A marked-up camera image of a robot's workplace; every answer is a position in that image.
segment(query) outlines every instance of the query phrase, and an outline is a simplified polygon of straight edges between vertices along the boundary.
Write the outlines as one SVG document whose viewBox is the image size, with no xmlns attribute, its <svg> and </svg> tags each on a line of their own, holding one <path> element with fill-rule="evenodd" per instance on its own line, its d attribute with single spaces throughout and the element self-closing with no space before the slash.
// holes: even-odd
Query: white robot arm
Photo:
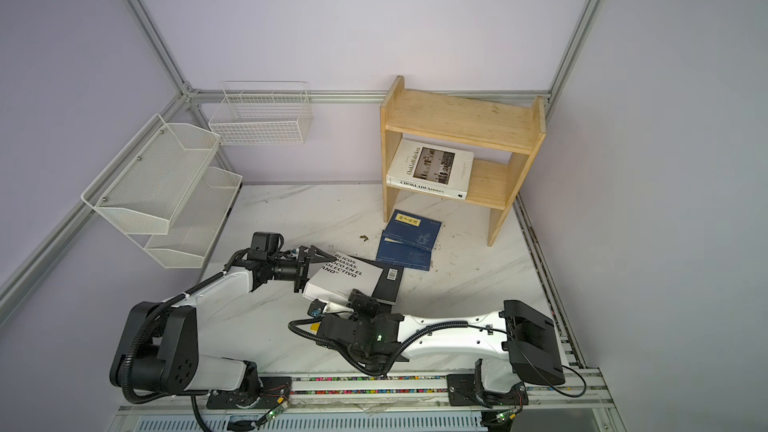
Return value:
<svg viewBox="0 0 768 432">
<path fill-rule="evenodd" d="M 299 292 L 309 264 L 335 260 L 315 247 L 281 252 L 282 242 L 280 234 L 257 232 L 251 246 L 236 252 L 219 274 L 165 302 L 142 302 L 131 309 L 111 383 L 133 404 L 213 391 L 208 408 L 267 407 L 269 400 L 260 402 L 261 391 L 274 385 L 265 384 L 267 379 L 289 389 L 290 378 L 259 378 L 252 362 L 197 350 L 198 322 L 269 280 L 292 281 Z M 232 267 L 243 270 L 231 272 Z M 471 403 L 485 407 L 522 404 L 527 399 L 522 382 L 562 384 L 564 367 L 552 319 L 520 301 L 504 301 L 499 309 L 466 318 L 420 318 L 384 312 L 374 298 L 354 291 L 346 304 L 315 300 L 310 318 L 289 322 L 288 328 L 337 350 L 354 369 L 371 376 L 387 375 L 395 362 L 423 355 L 470 355 L 478 360 L 475 378 L 469 388 L 460 388 Z M 316 333 L 300 328 L 314 323 L 319 324 Z M 139 395 L 136 389 L 150 393 Z M 504 402 L 507 396 L 513 401 Z"/>
</svg>

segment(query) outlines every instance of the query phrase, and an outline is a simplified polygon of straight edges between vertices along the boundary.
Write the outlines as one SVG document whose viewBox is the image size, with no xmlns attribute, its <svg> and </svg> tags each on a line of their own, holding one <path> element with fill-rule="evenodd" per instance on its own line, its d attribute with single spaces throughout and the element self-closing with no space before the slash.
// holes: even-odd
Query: white wire basket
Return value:
<svg viewBox="0 0 768 432">
<path fill-rule="evenodd" d="M 222 82 L 208 125 L 226 146 L 304 143 L 312 124 L 306 82 Z"/>
<path fill-rule="evenodd" d="M 160 116 L 150 122 L 157 120 L 158 130 L 110 187 L 94 203 L 82 195 L 125 235 L 168 234 L 219 148 L 216 133 Z"/>
<path fill-rule="evenodd" d="M 203 267 L 242 180 L 221 168 L 206 168 L 168 234 L 152 235 L 143 249 L 165 268 Z"/>
</svg>

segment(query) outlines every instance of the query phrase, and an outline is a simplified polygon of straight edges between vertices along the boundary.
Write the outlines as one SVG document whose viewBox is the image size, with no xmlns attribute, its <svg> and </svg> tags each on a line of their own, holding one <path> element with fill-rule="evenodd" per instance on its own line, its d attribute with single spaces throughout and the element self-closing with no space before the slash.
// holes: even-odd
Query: table surface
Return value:
<svg viewBox="0 0 768 432">
<path fill-rule="evenodd" d="M 400 191 L 396 208 L 434 218 L 443 226 L 431 269 L 406 269 L 393 312 L 466 317 L 501 310 L 504 300 L 517 299 L 552 316 L 514 215 L 488 247 L 485 207 Z M 220 271 L 232 253 L 247 247 L 254 232 L 282 234 L 284 248 L 316 245 L 326 252 L 373 259 L 385 226 L 380 185 L 244 186 L 204 277 Z M 334 350 L 288 330 L 289 321 L 307 318 L 309 305 L 288 282 L 264 284 L 200 325 L 200 352 L 252 360 L 265 374 L 353 372 Z M 560 353 L 567 364 L 562 346 Z M 392 370 L 446 372 L 473 369 L 474 363 L 469 356 L 431 355 L 398 362 Z"/>
</svg>

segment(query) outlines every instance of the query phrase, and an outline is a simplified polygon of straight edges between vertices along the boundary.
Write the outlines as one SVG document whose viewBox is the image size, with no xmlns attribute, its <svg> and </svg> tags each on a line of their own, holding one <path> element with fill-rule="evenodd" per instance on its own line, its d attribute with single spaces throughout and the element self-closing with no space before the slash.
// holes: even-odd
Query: white book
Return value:
<svg viewBox="0 0 768 432">
<path fill-rule="evenodd" d="M 475 154 L 403 139 L 386 174 L 388 186 L 464 200 Z"/>
<path fill-rule="evenodd" d="M 373 295 L 382 270 L 374 265 L 336 253 L 335 262 L 326 262 L 304 285 L 304 298 L 346 305 L 354 288 L 365 295 Z"/>
</svg>

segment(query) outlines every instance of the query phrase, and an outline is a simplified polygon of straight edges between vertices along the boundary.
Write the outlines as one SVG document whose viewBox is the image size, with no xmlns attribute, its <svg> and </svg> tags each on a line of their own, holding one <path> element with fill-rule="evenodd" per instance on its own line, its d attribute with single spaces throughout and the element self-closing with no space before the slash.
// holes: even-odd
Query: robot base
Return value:
<svg viewBox="0 0 768 432">
<path fill-rule="evenodd" d="M 528 392 L 523 382 L 517 382 L 509 392 L 499 393 L 485 390 L 481 376 L 482 360 L 475 364 L 474 374 L 450 374 L 448 380 L 448 403 L 451 406 L 480 405 L 492 408 L 495 405 L 528 405 Z"/>
<path fill-rule="evenodd" d="M 246 362 L 243 383 L 236 390 L 213 390 L 208 396 L 209 410 L 272 409 L 278 399 L 288 400 L 293 383 L 290 377 L 259 377 L 256 364 Z"/>
</svg>

